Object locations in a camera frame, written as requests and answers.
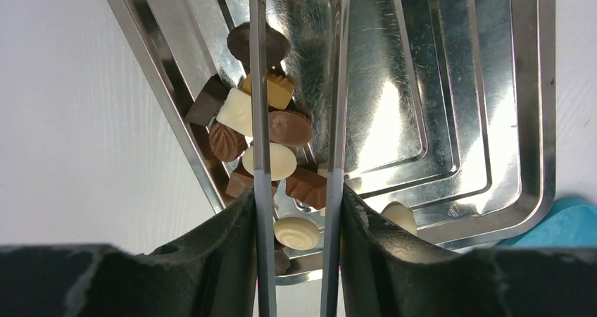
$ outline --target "white table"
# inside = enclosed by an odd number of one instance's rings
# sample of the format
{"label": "white table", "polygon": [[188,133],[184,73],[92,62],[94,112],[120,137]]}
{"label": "white table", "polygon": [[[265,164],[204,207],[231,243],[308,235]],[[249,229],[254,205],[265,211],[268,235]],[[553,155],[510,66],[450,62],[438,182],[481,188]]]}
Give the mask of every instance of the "white table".
{"label": "white table", "polygon": [[[557,4],[557,196],[597,202],[597,0]],[[150,252],[213,214],[105,0],[0,0],[0,81],[0,244]]]}

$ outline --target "black plastic part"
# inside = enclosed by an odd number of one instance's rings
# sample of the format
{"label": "black plastic part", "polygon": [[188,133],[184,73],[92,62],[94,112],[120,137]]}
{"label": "black plastic part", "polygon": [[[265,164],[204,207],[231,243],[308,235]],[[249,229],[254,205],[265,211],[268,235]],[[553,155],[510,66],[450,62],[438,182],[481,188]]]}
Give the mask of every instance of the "black plastic part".
{"label": "black plastic part", "polygon": [[426,243],[345,188],[341,274],[348,317],[597,316],[597,250]]}
{"label": "black plastic part", "polygon": [[252,316],[252,189],[152,254],[107,245],[0,248],[0,316]]}

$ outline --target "gray bar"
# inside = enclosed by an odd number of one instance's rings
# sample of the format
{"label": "gray bar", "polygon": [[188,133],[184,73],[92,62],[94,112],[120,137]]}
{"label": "gray bar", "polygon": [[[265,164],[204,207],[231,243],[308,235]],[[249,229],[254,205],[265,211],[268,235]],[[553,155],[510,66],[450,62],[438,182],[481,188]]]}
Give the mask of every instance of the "gray bar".
{"label": "gray bar", "polygon": [[336,61],[332,97],[332,128],[323,247],[321,316],[335,317],[338,306],[338,267],[340,257],[340,208],[344,187],[346,108],[348,101],[348,15],[350,0],[336,4]]}
{"label": "gray bar", "polygon": [[265,0],[249,0],[251,73],[253,79],[253,145],[255,154],[255,202],[257,206],[257,279],[259,316],[276,316],[274,265],[274,210],[270,170],[268,92],[265,83]]}

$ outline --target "stainless steel tray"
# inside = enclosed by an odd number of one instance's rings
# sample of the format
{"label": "stainless steel tray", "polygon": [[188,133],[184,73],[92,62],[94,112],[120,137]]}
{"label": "stainless steel tray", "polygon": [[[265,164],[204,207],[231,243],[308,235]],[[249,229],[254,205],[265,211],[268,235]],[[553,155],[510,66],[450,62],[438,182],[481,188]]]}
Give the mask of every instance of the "stainless steel tray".
{"label": "stainless steel tray", "polygon": [[[292,43],[282,63],[315,137],[299,161],[328,156],[333,0],[268,0]],[[234,163],[209,155],[207,129],[182,118],[207,79],[245,76],[226,36],[249,0],[108,0],[214,208]],[[346,184],[374,210],[415,213],[418,235],[457,249],[518,235],[555,191],[555,0],[351,0]],[[277,217],[323,217],[284,195]],[[287,250],[279,285],[321,278],[322,241]]]}

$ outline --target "white chocolate praline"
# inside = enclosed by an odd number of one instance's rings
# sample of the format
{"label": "white chocolate praline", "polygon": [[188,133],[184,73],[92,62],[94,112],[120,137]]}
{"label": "white chocolate praline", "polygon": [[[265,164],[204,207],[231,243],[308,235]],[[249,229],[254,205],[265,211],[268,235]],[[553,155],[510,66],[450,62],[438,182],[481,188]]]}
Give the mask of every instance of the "white chocolate praline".
{"label": "white chocolate praline", "polygon": [[244,136],[253,137],[251,97],[239,89],[232,88],[215,119]]}
{"label": "white chocolate praline", "polygon": [[318,165],[318,174],[327,178],[327,162],[319,163]]}
{"label": "white chocolate praline", "polygon": [[[255,173],[255,156],[253,146],[249,147],[242,157],[243,167],[249,174]],[[296,170],[296,156],[292,150],[278,143],[270,143],[270,170],[272,182],[283,180]]]}
{"label": "white chocolate praline", "polygon": [[320,233],[315,224],[298,217],[286,217],[276,221],[274,235],[278,242],[295,250],[313,249],[319,242]]}
{"label": "white chocolate praline", "polygon": [[415,214],[404,205],[394,202],[388,205],[382,212],[382,215],[396,224],[398,227],[417,235],[417,222]]}

